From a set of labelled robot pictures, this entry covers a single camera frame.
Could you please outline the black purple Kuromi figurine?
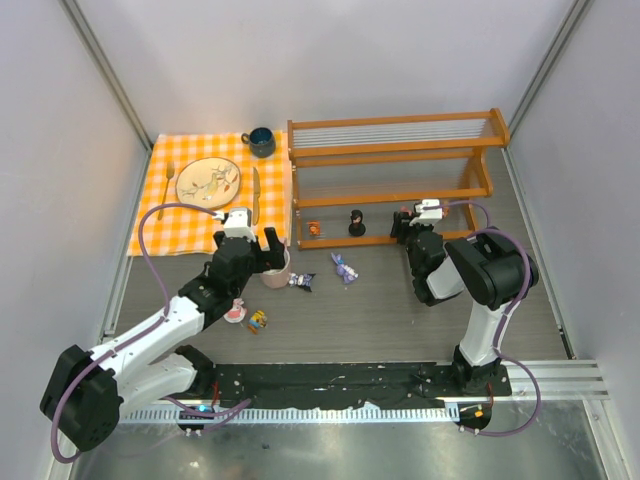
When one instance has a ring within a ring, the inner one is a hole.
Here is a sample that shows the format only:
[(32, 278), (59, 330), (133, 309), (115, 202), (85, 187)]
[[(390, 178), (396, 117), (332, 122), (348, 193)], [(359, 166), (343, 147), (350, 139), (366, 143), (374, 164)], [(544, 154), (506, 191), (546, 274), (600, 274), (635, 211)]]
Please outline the black purple Kuromi figurine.
[(290, 287), (297, 287), (305, 292), (312, 292), (312, 281), (316, 276), (315, 273), (296, 274), (291, 273), (288, 280)]

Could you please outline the pink My Melody figurine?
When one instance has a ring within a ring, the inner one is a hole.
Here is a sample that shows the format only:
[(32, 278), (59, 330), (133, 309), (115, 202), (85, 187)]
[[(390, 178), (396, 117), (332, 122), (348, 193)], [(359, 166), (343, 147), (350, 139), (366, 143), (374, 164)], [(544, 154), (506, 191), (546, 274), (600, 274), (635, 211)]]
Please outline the pink My Melody figurine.
[(416, 216), (415, 211), (406, 206), (402, 206), (399, 210), (400, 216), (403, 221), (411, 222), (413, 218)]

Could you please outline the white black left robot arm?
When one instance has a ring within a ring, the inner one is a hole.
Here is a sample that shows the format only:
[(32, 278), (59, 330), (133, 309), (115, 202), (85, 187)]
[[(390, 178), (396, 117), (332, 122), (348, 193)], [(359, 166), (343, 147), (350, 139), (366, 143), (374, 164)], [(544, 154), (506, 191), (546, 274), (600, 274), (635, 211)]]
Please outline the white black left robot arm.
[(211, 361), (181, 343), (227, 314), (253, 274), (284, 267), (285, 245), (276, 230), (267, 227), (264, 235), (266, 249), (256, 239), (217, 233), (212, 259), (158, 312), (104, 344), (89, 350), (72, 345), (60, 354), (40, 402), (59, 462), (68, 460), (59, 436), (78, 453), (88, 452), (129, 412), (173, 393), (208, 388)]

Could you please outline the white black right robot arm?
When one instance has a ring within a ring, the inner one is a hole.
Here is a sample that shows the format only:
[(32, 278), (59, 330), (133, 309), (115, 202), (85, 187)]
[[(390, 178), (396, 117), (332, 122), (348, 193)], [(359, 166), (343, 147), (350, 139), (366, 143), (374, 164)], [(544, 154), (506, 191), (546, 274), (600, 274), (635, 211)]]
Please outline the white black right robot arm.
[(453, 381), (479, 388), (501, 366), (501, 342), (513, 312), (539, 281), (539, 269), (522, 245), (489, 226), (446, 242), (433, 218), (406, 211), (393, 215), (390, 237), (405, 247), (418, 300), (435, 306), (468, 292), (473, 300), (467, 329), (455, 347)]

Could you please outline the pink mug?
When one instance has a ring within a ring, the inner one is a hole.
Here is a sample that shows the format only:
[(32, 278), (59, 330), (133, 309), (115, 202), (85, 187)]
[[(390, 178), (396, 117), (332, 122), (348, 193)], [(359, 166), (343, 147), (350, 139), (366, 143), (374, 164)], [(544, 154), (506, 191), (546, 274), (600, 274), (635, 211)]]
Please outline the pink mug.
[(260, 274), (262, 283), (271, 289), (280, 289), (289, 284), (291, 275), (291, 259), (287, 249), (284, 250), (285, 264), (282, 269), (271, 269)]

